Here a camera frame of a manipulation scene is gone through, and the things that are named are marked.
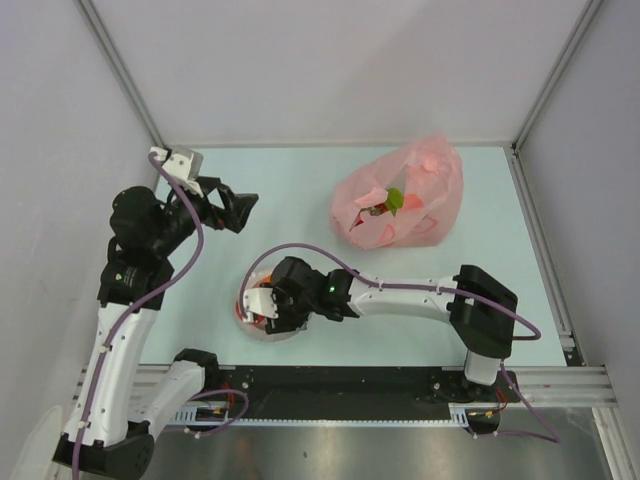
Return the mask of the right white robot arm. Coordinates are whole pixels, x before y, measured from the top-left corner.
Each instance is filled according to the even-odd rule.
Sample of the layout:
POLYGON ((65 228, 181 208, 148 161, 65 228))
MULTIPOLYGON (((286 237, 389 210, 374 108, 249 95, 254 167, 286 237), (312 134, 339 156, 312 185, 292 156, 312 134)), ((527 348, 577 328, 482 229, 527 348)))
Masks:
POLYGON ((473 265, 423 284, 393 283, 347 268, 323 274, 292 256, 244 294, 244 307, 264 319, 268 335, 296 332, 313 314, 334 322, 396 315, 447 324, 467 349, 461 388, 473 401, 497 389, 500 364, 512 352, 517 304, 515 293, 473 265))

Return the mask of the pink plastic bag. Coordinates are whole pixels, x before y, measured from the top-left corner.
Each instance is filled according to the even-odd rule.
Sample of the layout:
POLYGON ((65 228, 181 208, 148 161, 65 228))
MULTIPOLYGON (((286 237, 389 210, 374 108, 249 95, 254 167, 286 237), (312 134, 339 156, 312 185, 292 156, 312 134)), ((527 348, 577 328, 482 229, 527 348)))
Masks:
POLYGON ((362 250, 436 246, 457 220, 463 190, 460 155, 444 136, 428 136, 342 180, 330 202, 330 225, 362 250))

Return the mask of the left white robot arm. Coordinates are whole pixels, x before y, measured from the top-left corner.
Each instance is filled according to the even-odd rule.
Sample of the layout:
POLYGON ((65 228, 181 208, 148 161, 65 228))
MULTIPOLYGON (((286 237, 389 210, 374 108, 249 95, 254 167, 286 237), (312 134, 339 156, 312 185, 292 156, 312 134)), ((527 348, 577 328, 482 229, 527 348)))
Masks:
POLYGON ((170 255, 191 235, 204 246, 205 227, 240 232, 258 202, 255 193, 236 194, 219 179, 200 177, 191 192, 171 185, 166 201, 143 186, 113 200, 114 233, 98 292, 98 327, 91 359, 73 414, 53 455, 72 476, 91 473, 112 479, 139 479, 155 442, 177 411, 193 400, 221 398, 221 424, 195 430, 197 438, 228 428, 247 412, 247 395, 227 387, 213 353, 184 349, 135 407, 129 406, 147 337, 165 291, 193 266, 176 272, 170 255))

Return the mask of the fake cherry tomatoes bunch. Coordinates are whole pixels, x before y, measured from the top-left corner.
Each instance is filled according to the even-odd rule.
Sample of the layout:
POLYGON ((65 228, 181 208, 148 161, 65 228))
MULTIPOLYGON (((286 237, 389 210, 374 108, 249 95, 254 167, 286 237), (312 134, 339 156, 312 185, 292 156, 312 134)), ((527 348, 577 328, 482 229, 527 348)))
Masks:
POLYGON ((395 187, 388 188, 386 193, 387 196, 383 202, 363 208, 359 215, 359 219, 362 219, 364 214, 371 217, 377 217, 385 213, 391 213, 395 216, 404 205, 404 193, 395 187))

